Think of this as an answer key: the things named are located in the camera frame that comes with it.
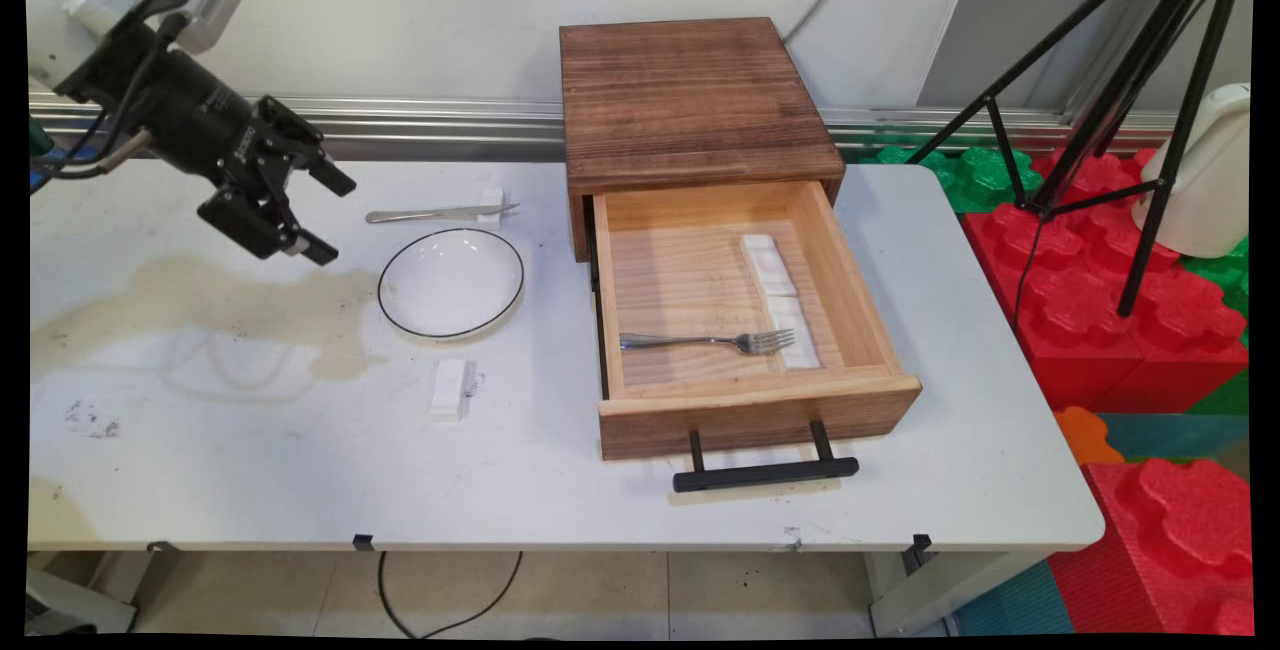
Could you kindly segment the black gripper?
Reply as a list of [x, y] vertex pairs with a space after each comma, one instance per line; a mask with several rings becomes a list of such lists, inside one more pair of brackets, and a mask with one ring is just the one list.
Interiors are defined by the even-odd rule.
[[56, 164], [56, 175], [101, 177], [145, 148], [218, 186], [197, 209], [198, 218], [253, 257], [302, 255], [317, 266], [332, 264], [339, 250], [297, 220], [285, 177], [301, 168], [338, 196], [351, 194], [357, 182], [337, 168], [323, 132], [306, 118], [270, 95], [248, 102], [187, 52], [172, 49], [179, 31], [115, 27], [58, 82], [56, 93], [95, 102], [110, 125], [97, 154], [67, 157]]

